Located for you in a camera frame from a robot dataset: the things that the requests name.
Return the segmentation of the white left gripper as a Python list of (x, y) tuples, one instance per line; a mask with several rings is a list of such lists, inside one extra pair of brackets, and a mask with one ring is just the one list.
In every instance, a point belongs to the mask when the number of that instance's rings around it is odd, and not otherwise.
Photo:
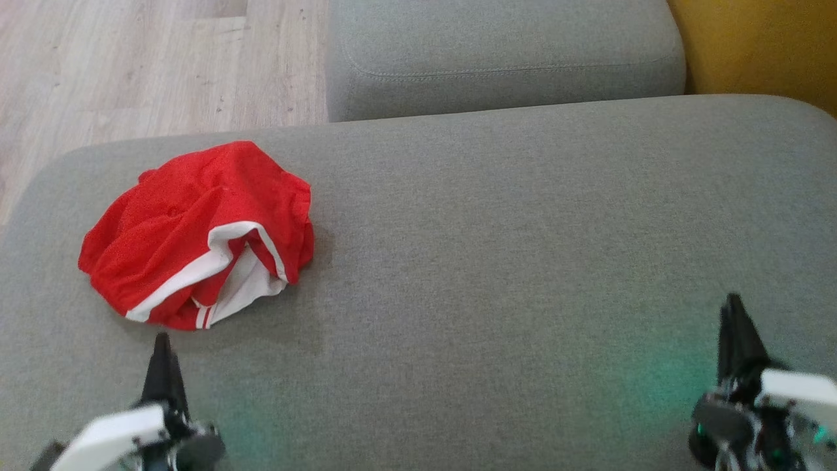
[[(156, 402), (164, 396), (165, 376), (171, 403), (183, 415), (190, 415), (179, 356), (171, 346), (169, 334), (158, 333), (146, 370), (141, 404)], [(129, 454), (161, 444), (168, 438), (165, 410), (159, 404), (102, 415), (90, 421), (69, 442), (50, 465), (50, 471), (103, 471)]]

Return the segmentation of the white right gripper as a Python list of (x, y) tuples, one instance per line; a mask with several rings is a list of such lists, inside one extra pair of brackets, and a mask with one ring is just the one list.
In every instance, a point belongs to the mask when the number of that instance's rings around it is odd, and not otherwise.
[[(718, 385), (734, 370), (739, 381), (730, 402), (743, 430), (726, 439), (726, 471), (837, 471), (837, 381), (763, 370), (769, 364), (741, 296), (727, 295), (719, 314)], [(757, 376), (755, 387), (744, 387)]]

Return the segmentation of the red shorts with white trim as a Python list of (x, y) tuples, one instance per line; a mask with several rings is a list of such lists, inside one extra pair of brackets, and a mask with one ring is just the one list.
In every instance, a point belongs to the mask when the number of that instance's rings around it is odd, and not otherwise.
[(297, 283), (314, 253), (311, 187), (252, 142), (171, 159), (141, 174), (82, 244), (80, 270), (117, 312), (171, 295), (217, 304), (237, 262)]

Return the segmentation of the large grey sofa seat cushion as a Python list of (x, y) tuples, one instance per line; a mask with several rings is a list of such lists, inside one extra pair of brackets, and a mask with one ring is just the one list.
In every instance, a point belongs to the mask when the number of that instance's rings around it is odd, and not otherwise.
[(301, 281), (173, 332), (219, 471), (703, 471), (687, 445), (738, 292), (837, 379), (837, 119), (672, 96), (84, 147), (0, 243), (0, 469), (137, 399), (156, 329), (77, 260), (147, 169), (236, 140), (311, 185)]

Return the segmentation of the large yellow sofa backrest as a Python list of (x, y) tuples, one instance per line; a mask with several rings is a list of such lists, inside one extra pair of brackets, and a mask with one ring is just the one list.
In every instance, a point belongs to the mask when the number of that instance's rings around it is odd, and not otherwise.
[(667, 0), (690, 94), (798, 99), (837, 118), (837, 0)]

